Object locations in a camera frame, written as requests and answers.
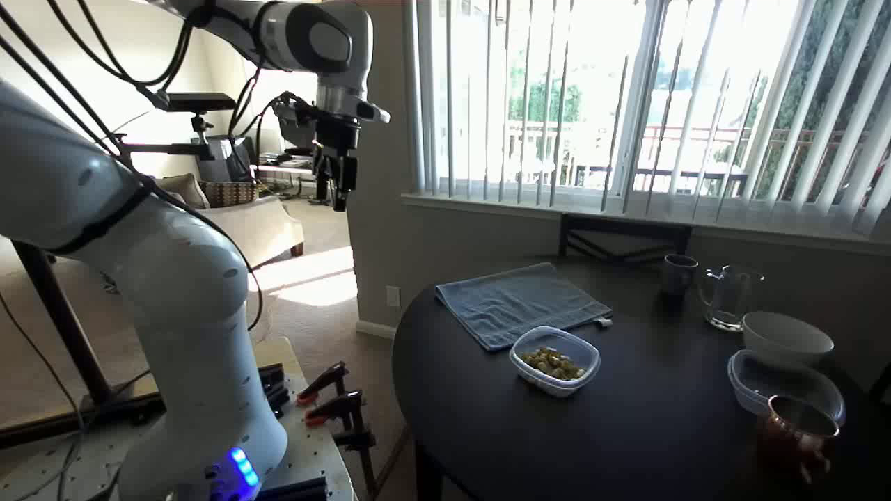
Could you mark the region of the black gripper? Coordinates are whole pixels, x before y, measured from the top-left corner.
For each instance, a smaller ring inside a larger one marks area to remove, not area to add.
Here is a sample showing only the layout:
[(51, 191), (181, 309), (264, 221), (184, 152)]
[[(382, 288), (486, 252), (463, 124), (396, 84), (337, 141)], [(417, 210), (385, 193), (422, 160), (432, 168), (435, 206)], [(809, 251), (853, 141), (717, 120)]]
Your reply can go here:
[(349, 207), (349, 193), (356, 188), (356, 148), (358, 128), (365, 123), (390, 123), (390, 111), (358, 100), (349, 116), (337, 116), (310, 102), (296, 104), (298, 114), (298, 148), (317, 143), (328, 149), (337, 164), (328, 166), (328, 156), (317, 159), (317, 202), (328, 206), (328, 177), (333, 174), (333, 210)]

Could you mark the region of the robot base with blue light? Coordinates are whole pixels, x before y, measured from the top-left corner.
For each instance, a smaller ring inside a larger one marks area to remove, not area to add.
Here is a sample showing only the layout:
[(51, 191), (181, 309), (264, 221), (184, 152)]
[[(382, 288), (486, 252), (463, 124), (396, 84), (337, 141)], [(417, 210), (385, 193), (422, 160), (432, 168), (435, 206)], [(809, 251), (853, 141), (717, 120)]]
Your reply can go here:
[(176, 486), (172, 501), (326, 501), (328, 483), (324, 476), (264, 486), (259, 470), (243, 448), (227, 448), (211, 461), (195, 486)]

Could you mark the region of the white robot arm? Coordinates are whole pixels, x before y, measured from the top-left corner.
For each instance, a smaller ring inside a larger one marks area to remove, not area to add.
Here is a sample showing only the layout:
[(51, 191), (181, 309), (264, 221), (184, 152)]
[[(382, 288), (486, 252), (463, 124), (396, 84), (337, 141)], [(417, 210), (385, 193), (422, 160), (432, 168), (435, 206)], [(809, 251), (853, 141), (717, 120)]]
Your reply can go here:
[[(324, 123), (388, 116), (367, 100), (374, 20), (351, 0), (152, 1), (253, 63), (314, 72)], [(0, 174), (0, 232), (109, 274), (158, 383), (163, 413), (126, 452), (119, 501), (253, 501), (290, 436), (259, 380), (236, 245), (10, 84)]]

